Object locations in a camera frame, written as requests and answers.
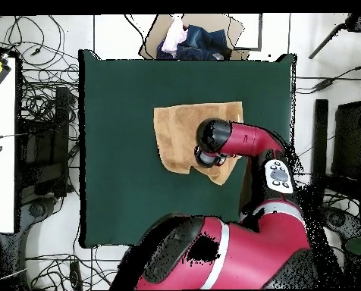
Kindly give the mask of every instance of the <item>blue jeans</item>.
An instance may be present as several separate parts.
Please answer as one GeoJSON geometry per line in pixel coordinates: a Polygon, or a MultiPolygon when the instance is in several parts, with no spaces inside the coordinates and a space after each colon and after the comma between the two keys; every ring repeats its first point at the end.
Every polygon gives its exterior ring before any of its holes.
{"type": "Polygon", "coordinates": [[[223,29],[208,33],[201,27],[189,25],[186,40],[177,46],[177,59],[217,60],[213,54],[225,56],[227,50],[223,29]]]}

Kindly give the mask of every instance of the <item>black chair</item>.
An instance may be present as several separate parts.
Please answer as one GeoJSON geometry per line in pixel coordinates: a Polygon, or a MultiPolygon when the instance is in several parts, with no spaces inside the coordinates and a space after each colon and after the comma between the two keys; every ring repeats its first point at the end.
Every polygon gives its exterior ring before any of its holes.
{"type": "Polygon", "coordinates": [[[348,14],[344,23],[340,23],[336,26],[325,38],[325,40],[318,46],[316,50],[309,56],[309,59],[313,59],[323,47],[341,30],[347,30],[351,33],[361,33],[361,13],[348,14]]]}
{"type": "Polygon", "coordinates": [[[361,201],[361,102],[341,105],[336,112],[334,155],[331,174],[326,173],[328,100],[315,101],[311,184],[361,201]]]}

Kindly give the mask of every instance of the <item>office chair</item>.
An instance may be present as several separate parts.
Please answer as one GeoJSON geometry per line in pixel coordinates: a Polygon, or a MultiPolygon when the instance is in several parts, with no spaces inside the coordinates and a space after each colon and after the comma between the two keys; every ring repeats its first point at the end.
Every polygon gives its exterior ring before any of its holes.
{"type": "Polygon", "coordinates": [[[347,30],[351,33],[361,33],[361,13],[348,14],[344,23],[337,25],[325,38],[323,42],[318,46],[316,50],[309,56],[309,59],[313,59],[323,47],[341,30],[347,30]]]}

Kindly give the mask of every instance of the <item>button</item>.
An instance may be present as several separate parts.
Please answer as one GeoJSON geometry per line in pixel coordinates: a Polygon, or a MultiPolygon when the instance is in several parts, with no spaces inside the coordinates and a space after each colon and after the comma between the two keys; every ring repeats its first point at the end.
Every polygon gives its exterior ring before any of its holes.
{"type": "Polygon", "coordinates": [[[275,171],[272,171],[271,178],[273,180],[278,180],[278,181],[281,181],[281,182],[288,182],[289,176],[284,171],[275,170],[275,171]]]}

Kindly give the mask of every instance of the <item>cloth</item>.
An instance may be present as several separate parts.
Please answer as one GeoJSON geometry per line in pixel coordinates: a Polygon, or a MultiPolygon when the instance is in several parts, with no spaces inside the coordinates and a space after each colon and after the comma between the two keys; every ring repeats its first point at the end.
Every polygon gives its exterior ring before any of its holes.
{"type": "Polygon", "coordinates": [[[208,33],[201,27],[189,25],[186,40],[177,46],[177,59],[222,60],[229,51],[223,29],[208,33]]]}
{"type": "Polygon", "coordinates": [[[174,58],[177,54],[177,45],[187,38],[187,30],[184,30],[182,18],[178,15],[173,16],[174,22],[168,29],[167,36],[163,42],[162,51],[171,54],[174,58]]]}
{"type": "Polygon", "coordinates": [[[243,121],[241,102],[178,105],[154,108],[154,130],[160,159],[165,168],[179,174],[189,174],[190,168],[205,174],[223,185],[229,178],[239,157],[228,158],[220,167],[204,168],[196,163],[196,129],[206,119],[218,117],[236,122],[243,121]]]}
{"type": "Polygon", "coordinates": [[[159,43],[158,48],[156,49],[156,59],[157,60],[175,60],[172,54],[168,54],[167,52],[162,51],[163,43],[165,42],[165,38],[159,43]]]}

